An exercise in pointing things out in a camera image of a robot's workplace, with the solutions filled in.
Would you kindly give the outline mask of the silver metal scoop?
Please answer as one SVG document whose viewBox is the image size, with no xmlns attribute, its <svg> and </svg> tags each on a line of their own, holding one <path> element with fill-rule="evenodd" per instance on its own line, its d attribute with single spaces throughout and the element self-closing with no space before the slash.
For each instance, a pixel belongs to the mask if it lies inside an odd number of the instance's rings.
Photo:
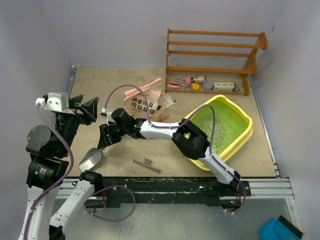
<svg viewBox="0 0 320 240">
<path fill-rule="evenodd" d="M 82 173 L 84 173 L 85 171 L 91 170 L 96 165 L 98 165 L 102 160 L 102 158 L 103 158 L 102 151 L 93 147 L 82 158 L 82 160 L 78 164 L 78 168 Z"/>
</svg>

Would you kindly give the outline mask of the pink cat litter bag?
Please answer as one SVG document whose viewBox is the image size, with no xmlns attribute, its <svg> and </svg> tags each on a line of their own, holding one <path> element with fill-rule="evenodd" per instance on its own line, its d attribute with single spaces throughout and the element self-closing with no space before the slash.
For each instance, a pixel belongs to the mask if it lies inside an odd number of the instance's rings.
<svg viewBox="0 0 320 240">
<path fill-rule="evenodd" d="M 135 119 L 146 119 L 148 113 L 151 121 L 164 122 L 169 117 L 167 108 L 175 104 L 176 100 L 159 87 L 155 87 L 160 81 L 161 78 L 158 78 L 139 87 L 146 98 L 136 88 L 126 91 L 123 109 Z"/>
</svg>

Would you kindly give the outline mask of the white bag sealing clip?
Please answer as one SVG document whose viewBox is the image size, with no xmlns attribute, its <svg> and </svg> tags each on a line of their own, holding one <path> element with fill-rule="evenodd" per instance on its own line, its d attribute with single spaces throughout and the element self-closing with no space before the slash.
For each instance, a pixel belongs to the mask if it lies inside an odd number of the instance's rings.
<svg viewBox="0 0 320 240">
<path fill-rule="evenodd" d="M 161 174 L 162 170 L 158 167 L 153 166 L 153 161 L 149 158 L 145 158 L 144 161 L 133 159 L 133 162 L 137 165 L 140 165 L 144 168 L 147 168 L 155 173 Z"/>
</svg>

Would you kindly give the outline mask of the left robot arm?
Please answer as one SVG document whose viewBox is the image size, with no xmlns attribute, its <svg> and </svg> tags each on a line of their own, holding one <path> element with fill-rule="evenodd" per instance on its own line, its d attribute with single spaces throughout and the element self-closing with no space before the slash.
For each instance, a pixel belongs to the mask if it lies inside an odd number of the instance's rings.
<svg viewBox="0 0 320 240">
<path fill-rule="evenodd" d="M 56 197 L 64 179 L 74 166 L 71 145 L 80 125 L 97 120 L 98 97 L 83 103 L 83 96 L 69 98 L 66 93 L 51 92 L 35 101 L 42 125 L 27 135 L 30 154 L 27 173 L 27 207 L 19 239 L 64 240 L 67 228 L 90 196 L 103 191 L 102 175 L 85 170 L 57 212 Z"/>
</svg>

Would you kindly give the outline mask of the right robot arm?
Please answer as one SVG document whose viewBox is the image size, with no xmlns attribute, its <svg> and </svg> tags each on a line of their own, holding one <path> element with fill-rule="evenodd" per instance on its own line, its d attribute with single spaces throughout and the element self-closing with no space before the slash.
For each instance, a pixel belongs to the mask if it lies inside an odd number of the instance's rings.
<svg viewBox="0 0 320 240">
<path fill-rule="evenodd" d="M 189 119 L 175 123 L 153 122 L 135 119 L 123 108 L 114 110 L 111 118 L 112 121 L 99 126 L 98 150 L 119 143 L 125 135 L 133 139 L 169 140 L 185 157 L 203 163 L 222 184 L 226 195 L 233 196 L 240 190 L 241 176 L 216 154 L 208 136 Z"/>
</svg>

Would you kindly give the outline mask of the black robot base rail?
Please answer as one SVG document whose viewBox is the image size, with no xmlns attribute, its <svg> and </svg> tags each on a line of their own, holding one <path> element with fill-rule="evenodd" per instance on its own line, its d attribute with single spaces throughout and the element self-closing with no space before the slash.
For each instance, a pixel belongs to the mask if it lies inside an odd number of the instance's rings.
<svg viewBox="0 0 320 240">
<path fill-rule="evenodd" d="M 105 192 L 90 197 L 89 208 L 119 208 L 122 204 L 187 204 L 236 210 L 251 187 L 242 180 L 236 187 L 219 183 L 215 177 L 102 177 Z"/>
</svg>

